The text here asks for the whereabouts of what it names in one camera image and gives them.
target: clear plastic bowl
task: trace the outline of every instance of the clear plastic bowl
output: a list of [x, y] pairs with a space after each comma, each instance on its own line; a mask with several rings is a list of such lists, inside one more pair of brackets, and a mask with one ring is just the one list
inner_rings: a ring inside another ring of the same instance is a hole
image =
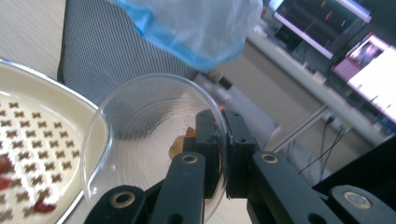
[[195, 115], [207, 109], [214, 115], [223, 147], [216, 192], [205, 200], [208, 220], [225, 190], [225, 122], [204, 90], [183, 77], [167, 74], [135, 78], [99, 106], [81, 150], [82, 187], [89, 204], [94, 206], [116, 186], [146, 190], [163, 180], [171, 163], [169, 147], [189, 126], [195, 128]]

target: gray chair backrest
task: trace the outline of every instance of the gray chair backrest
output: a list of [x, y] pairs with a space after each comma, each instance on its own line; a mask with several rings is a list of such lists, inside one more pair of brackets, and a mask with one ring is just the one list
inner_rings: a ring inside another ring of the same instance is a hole
[[197, 75], [140, 36], [122, 8], [106, 0], [66, 1], [59, 81], [99, 105], [119, 85], [153, 73]]

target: computer monitor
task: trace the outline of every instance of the computer monitor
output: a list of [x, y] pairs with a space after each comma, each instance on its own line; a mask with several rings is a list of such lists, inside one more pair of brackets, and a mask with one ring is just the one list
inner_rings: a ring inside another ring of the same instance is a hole
[[371, 19], [353, 0], [284, 0], [274, 17], [328, 59]]
[[332, 71], [396, 123], [396, 48], [370, 33]]

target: dried fruit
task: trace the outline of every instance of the dried fruit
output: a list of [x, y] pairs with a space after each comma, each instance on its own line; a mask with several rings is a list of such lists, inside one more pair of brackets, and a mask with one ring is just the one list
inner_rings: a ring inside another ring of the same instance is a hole
[[12, 169], [12, 163], [6, 155], [0, 156], [0, 174], [6, 174]]
[[189, 126], [185, 136], [179, 136], [175, 139], [172, 146], [169, 148], [169, 158], [172, 160], [177, 154], [183, 152], [184, 138], [195, 137], [195, 130]]
[[44, 203], [44, 198], [39, 198], [35, 203], [35, 210], [38, 213], [48, 213], [55, 210], [56, 205], [51, 203]]
[[11, 180], [10, 179], [0, 177], [0, 190], [8, 189], [10, 184], [11, 184]]

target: blue plastic bag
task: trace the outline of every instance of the blue plastic bag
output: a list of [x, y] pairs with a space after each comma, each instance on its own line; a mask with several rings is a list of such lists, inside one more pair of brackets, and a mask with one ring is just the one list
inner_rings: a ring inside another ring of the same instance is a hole
[[239, 56], [262, 0], [110, 0], [150, 43], [207, 72]]

